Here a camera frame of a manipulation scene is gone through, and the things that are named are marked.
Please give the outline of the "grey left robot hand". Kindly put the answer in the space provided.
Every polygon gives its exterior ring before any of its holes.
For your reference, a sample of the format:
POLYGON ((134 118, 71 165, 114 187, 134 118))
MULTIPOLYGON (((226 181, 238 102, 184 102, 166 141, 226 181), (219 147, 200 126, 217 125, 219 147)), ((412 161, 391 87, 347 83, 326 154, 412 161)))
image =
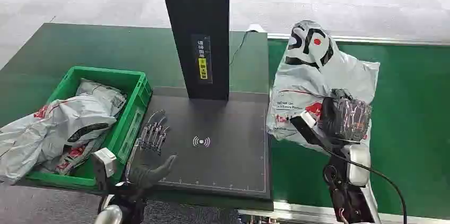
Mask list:
POLYGON ((164 179, 177 159, 171 154, 162 159, 162 147, 167 139, 169 126, 166 112, 157 110, 144 122, 127 162, 125 178, 135 187, 147 190, 164 179))

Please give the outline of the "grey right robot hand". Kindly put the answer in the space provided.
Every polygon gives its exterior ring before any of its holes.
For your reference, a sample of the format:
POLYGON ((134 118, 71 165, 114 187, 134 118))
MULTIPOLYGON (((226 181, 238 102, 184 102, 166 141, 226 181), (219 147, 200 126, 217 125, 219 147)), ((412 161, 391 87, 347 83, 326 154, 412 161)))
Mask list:
POLYGON ((347 89, 332 89, 323 99, 318 126, 335 139, 360 142, 367 134, 372 106, 353 97, 347 89))

